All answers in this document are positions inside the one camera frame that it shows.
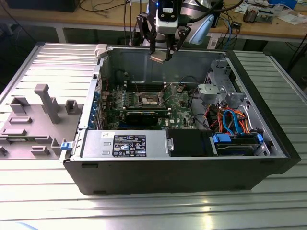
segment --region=wooden workbench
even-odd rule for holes
[[[94,4],[103,3],[107,0],[93,0]],[[121,4],[122,0],[114,0],[110,4],[99,6],[100,9],[109,8]],[[237,0],[225,0],[226,7],[234,5]],[[91,1],[87,0],[83,3],[86,9],[92,9]],[[299,10],[307,10],[307,7],[299,6]],[[9,9],[10,14],[20,23],[32,25],[43,25],[55,27],[60,42],[65,42],[63,28],[87,28],[87,29],[106,29],[106,30],[123,30],[123,11],[124,6],[119,6],[108,10],[106,16],[98,15],[94,12],[84,11],[77,8],[74,13],[65,13],[58,11],[41,11],[41,10],[23,10]],[[132,24],[134,25],[136,16],[139,14],[139,3],[132,4]],[[146,4],[142,4],[142,11],[146,11]],[[235,13],[234,10],[229,11],[229,15],[234,21],[242,23],[239,38],[259,39],[259,40],[276,40],[276,41],[298,41],[302,39],[307,32],[306,24],[292,25],[278,18],[273,20],[273,23],[244,23],[243,14]],[[13,22],[7,13],[1,8],[0,21],[2,23]],[[126,26],[130,23],[129,6],[127,5]],[[222,20],[219,20],[216,28],[211,28],[209,36],[215,35],[219,37],[221,33],[227,33]]]

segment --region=paper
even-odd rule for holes
[[[307,5],[307,0],[297,0],[298,4]]]
[[[236,7],[235,12],[245,14],[245,11],[248,9],[248,6],[254,6],[254,5],[242,3],[241,5]]]
[[[297,24],[300,24],[300,23],[307,23],[307,18],[299,18],[299,17],[294,16],[292,14],[288,14],[288,15],[279,17],[279,19],[281,19],[281,20],[283,20],[287,23],[290,23],[292,25],[297,25]]]

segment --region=blue cable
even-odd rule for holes
[[[227,42],[226,42],[226,46],[225,46],[225,48],[224,49],[227,49],[227,47],[228,47],[228,43],[229,43],[229,41],[230,41],[230,37],[231,37],[231,34],[232,34],[232,28],[231,28],[231,25],[230,25],[230,22],[228,21],[228,20],[226,20],[225,19],[225,21],[227,21],[227,23],[228,23],[228,26],[229,26],[229,37],[228,37],[228,40],[227,40]]]
[[[223,126],[224,126],[224,128],[225,128],[228,132],[230,132],[231,135],[234,135],[233,131],[231,131],[231,130],[227,127],[227,125],[226,125],[226,115],[227,115],[227,113],[232,113],[232,115],[233,115],[233,117],[234,117],[234,124],[235,124],[235,127],[236,127],[236,131],[237,131],[237,133],[241,134],[241,133],[242,133],[242,129],[241,129],[241,127],[240,127],[239,124],[238,124],[238,118],[237,118],[235,112],[233,112],[233,111],[231,111],[231,110],[226,110],[226,111],[224,112],[224,114],[223,114]]]

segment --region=black plastic cover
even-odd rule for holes
[[[174,150],[168,154],[171,157],[212,156],[211,134],[199,129],[167,129],[167,138],[172,138],[174,144]]]

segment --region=label sticker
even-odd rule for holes
[[[102,132],[101,138],[113,138],[115,135],[115,132]]]
[[[113,157],[146,157],[145,135],[113,136]]]

